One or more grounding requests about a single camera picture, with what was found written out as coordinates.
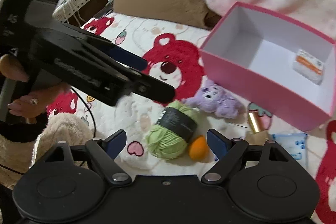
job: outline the fluffy beige fabric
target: fluffy beige fabric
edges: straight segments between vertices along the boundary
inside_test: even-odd
[[[0,135],[0,163],[25,173],[56,142],[64,140],[69,145],[82,145],[93,137],[92,131],[79,117],[69,113],[53,116],[35,142],[15,143]],[[0,183],[13,188],[20,175],[0,168]]]

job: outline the ring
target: ring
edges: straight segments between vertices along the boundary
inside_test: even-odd
[[[31,105],[37,105],[38,104],[38,100],[36,98],[30,99],[29,102],[30,102]]]

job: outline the small package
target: small package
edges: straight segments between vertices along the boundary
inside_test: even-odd
[[[302,49],[298,50],[293,63],[295,71],[317,85],[323,78],[323,66],[322,61]]]
[[[307,134],[303,132],[293,134],[273,134],[273,139],[280,144],[303,168],[307,169],[306,143]]]

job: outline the open box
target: open box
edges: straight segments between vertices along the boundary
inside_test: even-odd
[[[299,49],[325,63],[320,85],[293,69]],[[297,20],[237,2],[200,54],[210,79],[300,130],[312,130],[333,114],[334,41]]]

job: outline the blue package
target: blue package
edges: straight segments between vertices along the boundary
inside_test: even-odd
[[[273,134],[273,139],[292,155],[303,168],[308,168],[306,140],[307,134],[303,132],[292,134]]]

